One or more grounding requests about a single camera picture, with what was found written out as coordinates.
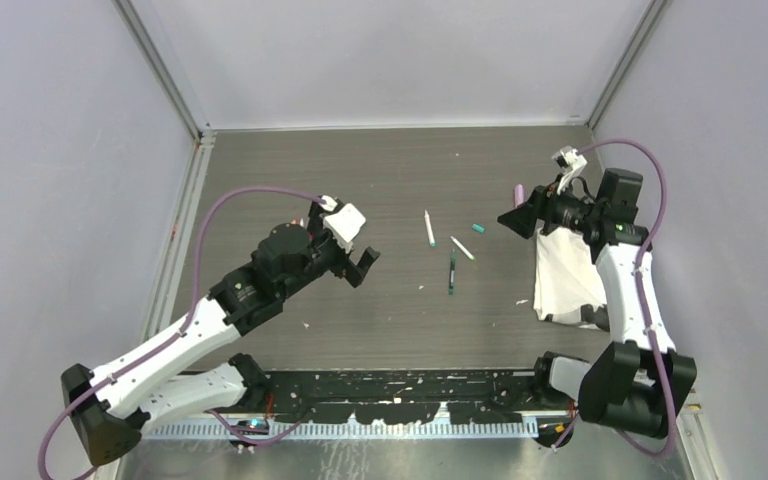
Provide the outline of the pink highlighter pen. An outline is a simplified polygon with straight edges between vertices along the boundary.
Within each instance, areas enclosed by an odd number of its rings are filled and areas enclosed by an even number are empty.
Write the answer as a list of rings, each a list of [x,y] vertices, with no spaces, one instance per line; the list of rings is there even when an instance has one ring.
[[[514,187],[514,207],[519,207],[525,202],[525,189],[522,184],[517,184]]]

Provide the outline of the white pen green end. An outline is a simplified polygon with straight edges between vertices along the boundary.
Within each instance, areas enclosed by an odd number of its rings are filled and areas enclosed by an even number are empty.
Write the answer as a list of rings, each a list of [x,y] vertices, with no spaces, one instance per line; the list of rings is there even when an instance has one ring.
[[[456,246],[456,248],[463,253],[463,255],[469,259],[470,261],[475,261],[476,257],[474,254],[455,236],[450,236],[451,242]]]

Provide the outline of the dark green pen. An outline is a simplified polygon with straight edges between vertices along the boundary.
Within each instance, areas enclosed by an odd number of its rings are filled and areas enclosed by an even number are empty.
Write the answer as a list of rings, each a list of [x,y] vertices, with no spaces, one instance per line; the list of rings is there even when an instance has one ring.
[[[455,291],[455,275],[456,275],[457,253],[453,249],[449,255],[449,267],[447,275],[447,290],[449,295],[453,295]]]

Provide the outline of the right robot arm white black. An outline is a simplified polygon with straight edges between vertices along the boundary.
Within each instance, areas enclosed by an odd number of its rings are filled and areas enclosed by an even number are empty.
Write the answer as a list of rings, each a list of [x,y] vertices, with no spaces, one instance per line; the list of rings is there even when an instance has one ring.
[[[499,224],[529,239],[563,228],[582,237],[602,282],[611,341],[599,358],[546,352],[535,363],[533,400],[556,409],[569,398],[588,423],[664,439],[697,377],[693,358],[678,353],[661,320],[651,279],[651,234],[636,224],[640,174],[610,168],[592,200],[536,187],[498,216]]]

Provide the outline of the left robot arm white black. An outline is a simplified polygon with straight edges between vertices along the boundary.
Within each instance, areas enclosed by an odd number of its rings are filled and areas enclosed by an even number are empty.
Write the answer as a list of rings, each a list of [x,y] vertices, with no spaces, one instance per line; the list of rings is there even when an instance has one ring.
[[[64,402],[90,464],[114,462],[144,435],[202,411],[260,410],[268,382],[248,355],[195,376],[179,375],[281,314],[290,297],[327,273],[360,286],[380,256],[368,247],[358,261],[351,259],[365,224],[354,204],[324,196],[312,203],[306,225],[273,227],[249,262],[211,287],[193,313],[106,364],[67,368],[61,375]]]

